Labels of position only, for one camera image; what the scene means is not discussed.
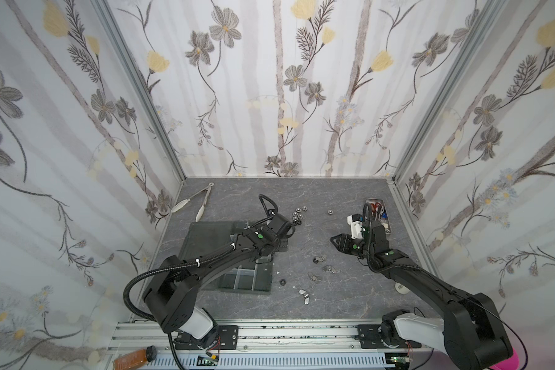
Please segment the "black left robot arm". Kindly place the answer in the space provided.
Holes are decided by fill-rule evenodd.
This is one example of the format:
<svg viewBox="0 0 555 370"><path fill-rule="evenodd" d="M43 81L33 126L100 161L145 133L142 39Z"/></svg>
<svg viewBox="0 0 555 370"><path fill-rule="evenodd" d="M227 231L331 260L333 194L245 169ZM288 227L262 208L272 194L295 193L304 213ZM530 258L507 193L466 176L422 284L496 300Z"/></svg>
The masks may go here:
<svg viewBox="0 0 555 370"><path fill-rule="evenodd" d="M220 328L205 309L197 307L200 289L239 265L274 254L294 232L293 221L275 214L243 229L227 245L203 257L168 257L159 268L139 276L150 279L143 293L148 312L141 316L157 322L167 335L183 332L198 348L213 348L220 341Z"/></svg>

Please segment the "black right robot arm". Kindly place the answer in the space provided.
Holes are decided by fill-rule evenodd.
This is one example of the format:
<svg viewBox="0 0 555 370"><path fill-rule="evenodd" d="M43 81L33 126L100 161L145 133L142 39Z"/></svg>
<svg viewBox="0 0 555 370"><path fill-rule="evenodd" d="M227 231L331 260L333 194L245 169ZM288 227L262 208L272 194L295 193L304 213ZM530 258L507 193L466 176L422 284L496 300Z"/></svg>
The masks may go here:
<svg viewBox="0 0 555 370"><path fill-rule="evenodd" d="M385 228L360 228L351 234L331 237L343 254L364 259L368 268L403 285L432 307L438 317L424 318L407 310L382 317L380 339L387 345L417 342L445 353L459 369L485 369L513 356L507 325L491 298L453 287L421 268L408 254L391 249Z"/></svg>

